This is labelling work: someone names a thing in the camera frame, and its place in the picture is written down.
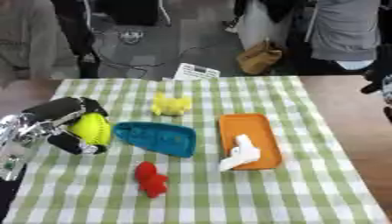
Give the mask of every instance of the robotic hand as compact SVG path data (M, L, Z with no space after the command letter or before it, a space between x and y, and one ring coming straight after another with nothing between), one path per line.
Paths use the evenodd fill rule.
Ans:
M93 112L108 116L95 100L66 97L0 119L0 179L17 179L31 159L33 146L45 137L50 144L75 155L106 151L106 146L88 145L64 127Z

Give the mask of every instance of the softball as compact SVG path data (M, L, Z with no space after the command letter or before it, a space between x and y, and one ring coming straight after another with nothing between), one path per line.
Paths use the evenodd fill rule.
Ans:
M110 124L104 116L98 113L83 115L68 130L81 137L86 144L108 145L110 142Z

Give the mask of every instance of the red plastic object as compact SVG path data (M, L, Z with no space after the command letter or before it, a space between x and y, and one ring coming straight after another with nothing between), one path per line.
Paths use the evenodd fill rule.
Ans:
M139 189L146 191L149 198L154 199L167 191L165 175L158 174L157 167L150 162L142 162L135 169L135 179L139 182Z

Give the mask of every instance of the gray floor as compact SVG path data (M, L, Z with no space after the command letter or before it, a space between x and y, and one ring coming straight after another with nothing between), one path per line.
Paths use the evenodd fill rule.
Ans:
M222 20L232 18L231 0L164 0L172 27L161 21L154 27L113 26L96 19L94 27L107 31L100 35L96 48L112 61L128 65L154 65L167 62L159 67L148 67L146 80L160 81L162 77L171 78L179 63L191 63L203 67L211 67L221 71L222 77L242 75L235 61L236 55L242 51L238 36L223 31ZM125 45L118 40L115 30L129 28L144 31L144 38L136 45ZM191 47L205 47L187 51L179 59L178 56ZM139 78L143 72L128 68L113 68L102 65L101 77Z

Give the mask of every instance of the green checkered tablecloth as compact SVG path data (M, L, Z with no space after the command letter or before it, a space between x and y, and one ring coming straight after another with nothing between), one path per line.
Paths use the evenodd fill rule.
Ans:
M190 95L181 117L154 116L153 95ZM197 131L191 158L114 139L107 154L72 156L44 143L4 223L388 223L298 77L202 81L65 80L55 98L86 96L112 123L175 123ZM220 173L220 115L265 114L283 154L274 170ZM151 161L169 177L149 199L134 169Z

